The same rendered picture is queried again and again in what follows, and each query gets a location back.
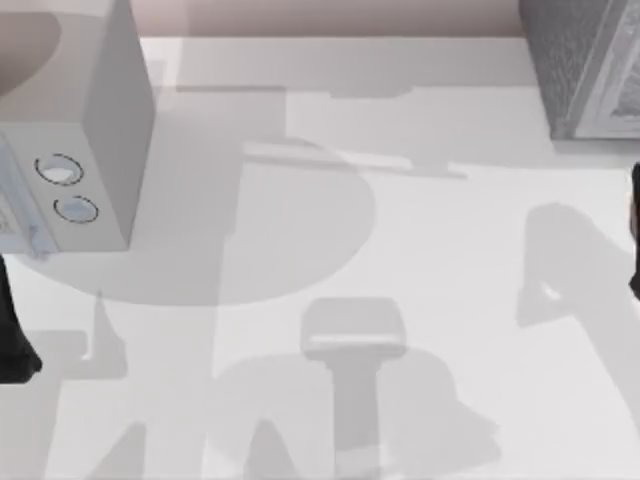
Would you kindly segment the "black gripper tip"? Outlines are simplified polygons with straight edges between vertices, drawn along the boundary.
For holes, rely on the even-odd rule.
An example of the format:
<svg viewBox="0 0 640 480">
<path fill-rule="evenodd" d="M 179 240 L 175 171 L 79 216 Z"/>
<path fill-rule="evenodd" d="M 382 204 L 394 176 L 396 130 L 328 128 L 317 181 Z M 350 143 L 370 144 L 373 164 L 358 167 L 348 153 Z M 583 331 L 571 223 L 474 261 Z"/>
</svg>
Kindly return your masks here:
<svg viewBox="0 0 640 480">
<path fill-rule="evenodd" d="M 0 254 L 0 385 L 26 384 L 42 368 L 43 362 L 18 320 L 6 263 Z"/>
<path fill-rule="evenodd" d="M 640 301 L 640 162 L 631 171 L 632 200 L 630 204 L 630 231 L 635 247 L 634 273 L 629 281 L 629 287 L 635 298 Z"/>
</svg>

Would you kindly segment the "grey cabinet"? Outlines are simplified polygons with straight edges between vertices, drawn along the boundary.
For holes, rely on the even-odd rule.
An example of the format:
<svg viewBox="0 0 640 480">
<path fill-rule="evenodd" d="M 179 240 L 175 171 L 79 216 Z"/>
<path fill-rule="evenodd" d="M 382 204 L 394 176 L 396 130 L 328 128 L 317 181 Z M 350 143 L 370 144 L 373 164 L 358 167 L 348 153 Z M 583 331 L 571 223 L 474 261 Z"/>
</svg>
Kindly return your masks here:
<svg viewBox="0 0 640 480">
<path fill-rule="evenodd" d="M 640 0 L 519 0 L 554 140 L 640 140 Z"/>
</svg>

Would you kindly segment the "round microwave knob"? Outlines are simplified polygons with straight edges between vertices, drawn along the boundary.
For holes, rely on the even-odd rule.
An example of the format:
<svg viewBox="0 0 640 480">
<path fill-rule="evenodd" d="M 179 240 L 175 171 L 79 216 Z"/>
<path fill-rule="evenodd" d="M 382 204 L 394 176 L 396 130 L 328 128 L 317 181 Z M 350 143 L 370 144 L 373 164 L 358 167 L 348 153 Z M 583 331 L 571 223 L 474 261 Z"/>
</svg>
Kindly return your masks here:
<svg viewBox="0 0 640 480">
<path fill-rule="evenodd" d="M 43 180 L 57 186 L 75 185 L 84 177 L 83 167 L 74 158 L 61 153 L 36 158 L 34 168 Z"/>
<path fill-rule="evenodd" d="M 100 213 L 97 205 L 83 196 L 56 199 L 53 202 L 53 208 L 60 218 L 74 224 L 92 223 Z"/>
</svg>

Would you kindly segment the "pale microwave oven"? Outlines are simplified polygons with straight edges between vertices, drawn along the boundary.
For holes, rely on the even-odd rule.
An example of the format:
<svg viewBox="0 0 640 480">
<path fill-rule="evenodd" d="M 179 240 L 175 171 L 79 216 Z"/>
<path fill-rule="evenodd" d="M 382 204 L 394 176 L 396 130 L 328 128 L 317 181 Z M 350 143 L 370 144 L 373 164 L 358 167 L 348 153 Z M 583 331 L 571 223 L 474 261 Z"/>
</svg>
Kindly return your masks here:
<svg viewBox="0 0 640 480">
<path fill-rule="evenodd" d="M 0 253 L 126 250 L 155 114 L 131 0 L 0 0 Z M 43 180 L 34 160 L 54 153 L 83 179 Z M 60 218 L 71 196 L 98 218 Z"/>
</svg>

